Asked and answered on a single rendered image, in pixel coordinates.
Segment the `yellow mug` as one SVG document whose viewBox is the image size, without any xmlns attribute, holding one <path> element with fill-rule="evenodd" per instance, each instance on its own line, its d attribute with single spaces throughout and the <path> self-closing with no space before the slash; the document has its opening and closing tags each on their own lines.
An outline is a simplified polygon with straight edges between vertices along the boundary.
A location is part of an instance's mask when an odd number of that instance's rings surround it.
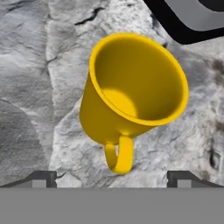
<svg viewBox="0 0 224 224">
<path fill-rule="evenodd" d="M 188 97 L 186 75 L 168 50 L 140 34 L 114 33 L 91 52 L 80 123 L 104 146 L 108 168 L 125 174 L 133 139 L 181 116 Z"/>
</svg>

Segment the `black rimmed steel sink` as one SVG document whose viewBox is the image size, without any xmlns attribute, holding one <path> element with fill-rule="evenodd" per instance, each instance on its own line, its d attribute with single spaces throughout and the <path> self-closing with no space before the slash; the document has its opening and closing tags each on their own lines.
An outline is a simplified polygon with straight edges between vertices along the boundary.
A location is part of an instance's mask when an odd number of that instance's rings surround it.
<svg viewBox="0 0 224 224">
<path fill-rule="evenodd" d="M 224 0 L 143 0 L 182 45 L 224 36 Z"/>
</svg>

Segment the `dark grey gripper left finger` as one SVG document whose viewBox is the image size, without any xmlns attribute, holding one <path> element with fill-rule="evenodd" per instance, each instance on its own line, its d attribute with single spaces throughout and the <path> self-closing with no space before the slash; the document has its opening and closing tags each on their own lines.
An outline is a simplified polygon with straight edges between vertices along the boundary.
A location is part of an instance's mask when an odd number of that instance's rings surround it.
<svg viewBox="0 0 224 224">
<path fill-rule="evenodd" d="M 56 171 L 34 171 L 26 178 L 22 178 L 6 185 L 1 185 L 1 188 L 56 188 L 56 178 Z"/>
</svg>

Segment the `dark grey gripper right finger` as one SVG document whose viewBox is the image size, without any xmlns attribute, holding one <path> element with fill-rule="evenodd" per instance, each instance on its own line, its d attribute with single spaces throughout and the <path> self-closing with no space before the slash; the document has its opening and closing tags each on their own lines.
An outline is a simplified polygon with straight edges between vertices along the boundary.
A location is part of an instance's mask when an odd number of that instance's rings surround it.
<svg viewBox="0 0 224 224">
<path fill-rule="evenodd" d="M 223 185 L 217 185 L 207 180 L 200 179 L 190 171 L 168 171 L 166 177 L 168 180 L 168 188 L 223 188 Z"/>
</svg>

